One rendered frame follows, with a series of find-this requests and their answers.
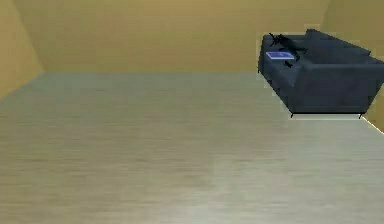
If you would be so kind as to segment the dark blue sofa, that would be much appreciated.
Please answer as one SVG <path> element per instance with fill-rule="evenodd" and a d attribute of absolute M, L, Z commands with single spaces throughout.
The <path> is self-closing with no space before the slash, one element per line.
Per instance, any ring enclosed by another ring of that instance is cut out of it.
<path fill-rule="evenodd" d="M 384 85 L 384 61 L 371 52 L 321 31 L 284 35 L 308 51 L 300 60 L 271 60 L 272 37 L 261 41 L 258 71 L 293 114 L 360 114 L 367 112 Z"/>

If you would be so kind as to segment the blue book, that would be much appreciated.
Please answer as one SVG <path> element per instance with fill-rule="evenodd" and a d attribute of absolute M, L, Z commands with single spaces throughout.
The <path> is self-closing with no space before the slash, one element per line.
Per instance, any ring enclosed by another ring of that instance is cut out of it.
<path fill-rule="evenodd" d="M 295 56 L 292 55 L 290 52 L 282 52 L 282 51 L 267 52 L 266 55 L 271 60 L 293 60 L 295 58 Z"/>

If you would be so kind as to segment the black angular object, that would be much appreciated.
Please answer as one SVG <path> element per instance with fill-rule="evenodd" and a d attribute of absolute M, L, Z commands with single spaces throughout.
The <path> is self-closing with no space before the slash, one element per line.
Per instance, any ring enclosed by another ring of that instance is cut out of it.
<path fill-rule="evenodd" d="M 270 33 L 270 36 L 272 37 L 270 46 L 280 44 L 281 48 L 279 48 L 279 51 L 287 50 L 295 57 L 296 61 L 300 60 L 300 53 L 305 54 L 308 51 L 307 48 L 298 46 L 292 39 L 282 34 L 274 36 Z"/>

